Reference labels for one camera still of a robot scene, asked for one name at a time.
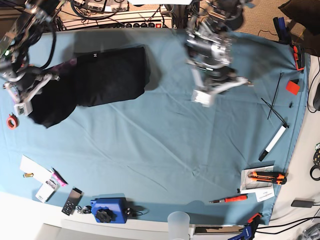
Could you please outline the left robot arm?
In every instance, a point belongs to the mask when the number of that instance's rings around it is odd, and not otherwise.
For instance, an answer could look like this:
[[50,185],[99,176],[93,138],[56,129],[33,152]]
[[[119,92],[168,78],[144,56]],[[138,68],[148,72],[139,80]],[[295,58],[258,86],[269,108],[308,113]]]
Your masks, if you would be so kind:
[[209,0],[186,27],[187,63],[194,77],[195,97],[214,97],[231,88],[248,84],[231,67],[232,39],[229,32],[244,21],[245,0]]

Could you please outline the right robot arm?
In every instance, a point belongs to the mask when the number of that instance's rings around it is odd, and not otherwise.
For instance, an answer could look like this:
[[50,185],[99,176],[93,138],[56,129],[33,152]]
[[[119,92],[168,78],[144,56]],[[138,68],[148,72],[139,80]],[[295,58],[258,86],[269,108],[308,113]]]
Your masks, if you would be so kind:
[[[11,29],[0,40],[0,77],[16,104],[30,101],[53,77],[46,76],[56,46],[56,30],[52,21],[65,0],[27,0],[25,9]],[[52,45],[48,60],[42,66],[30,63],[29,48],[36,44],[48,27],[52,33]]]

